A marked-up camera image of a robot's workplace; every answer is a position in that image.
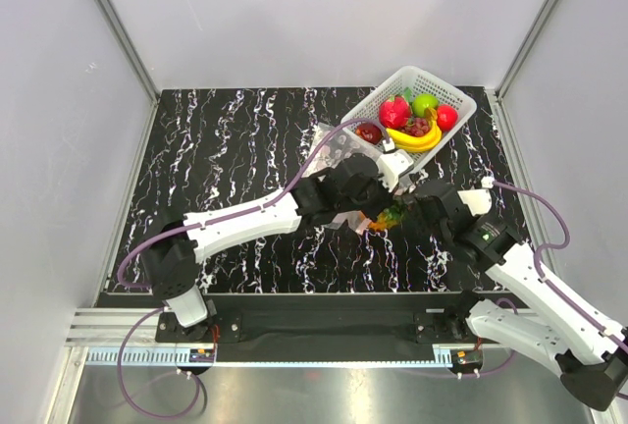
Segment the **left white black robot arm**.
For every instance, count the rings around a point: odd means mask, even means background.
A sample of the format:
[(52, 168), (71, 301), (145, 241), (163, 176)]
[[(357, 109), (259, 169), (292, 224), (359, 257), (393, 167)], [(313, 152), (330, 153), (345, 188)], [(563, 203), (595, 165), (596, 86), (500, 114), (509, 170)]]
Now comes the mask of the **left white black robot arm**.
[(345, 213), (359, 211), (374, 220), (392, 204), (398, 183), (387, 155), (374, 161), (353, 154), (266, 197), (167, 223), (141, 245), (148, 289), (175, 315), (187, 339), (202, 341), (212, 318), (196, 279), (207, 258), (255, 239), (328, 225)]

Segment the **clear pink-dotted zip bag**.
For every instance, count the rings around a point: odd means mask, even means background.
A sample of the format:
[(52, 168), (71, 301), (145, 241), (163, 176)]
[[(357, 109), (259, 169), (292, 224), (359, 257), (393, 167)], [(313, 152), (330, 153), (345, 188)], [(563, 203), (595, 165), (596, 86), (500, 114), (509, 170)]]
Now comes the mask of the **clear pink-dotted zip bag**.
[(337, 229), (347, 224), (362, 234), (385, 209), (388, 192), (377, 167), (381, 153), (352, 131), (333, 129), (322, 123), (316, 127), (310, 149), (314, 159), (304, 175), (319, 176), (324, 193), (332, 197), (339, 211), (327, 227)]

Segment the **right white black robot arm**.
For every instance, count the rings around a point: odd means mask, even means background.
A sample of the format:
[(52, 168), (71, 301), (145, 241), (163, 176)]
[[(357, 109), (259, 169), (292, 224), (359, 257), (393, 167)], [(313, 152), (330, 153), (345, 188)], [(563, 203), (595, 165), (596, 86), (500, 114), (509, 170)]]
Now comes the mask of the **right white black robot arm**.
[(627, 329), (568, 287), (493, 208), (485, 178), (479, 189), (429, 181), (409, 199), (422, 225), (462, 261), (506, 287), (540, 317), (535, 322), (488, 298), (463, 291), (437, 315), (435, 330), (458, 342), (481, 338), (543, 365), (578, 401), (606, 411), (627, 383)]

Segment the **orange toy pineapple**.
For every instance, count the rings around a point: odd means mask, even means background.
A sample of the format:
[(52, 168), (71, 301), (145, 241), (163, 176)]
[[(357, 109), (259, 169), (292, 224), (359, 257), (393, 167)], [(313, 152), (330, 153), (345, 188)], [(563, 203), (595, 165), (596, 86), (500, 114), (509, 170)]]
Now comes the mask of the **orange toy pineapple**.
[(366, 222), (367, 230), (383, 232), (400, 225), (413, 210), (413, 203), (395, 200), (391, 206), (385, 208), (377, 216), (362, 213), (362, 219)]

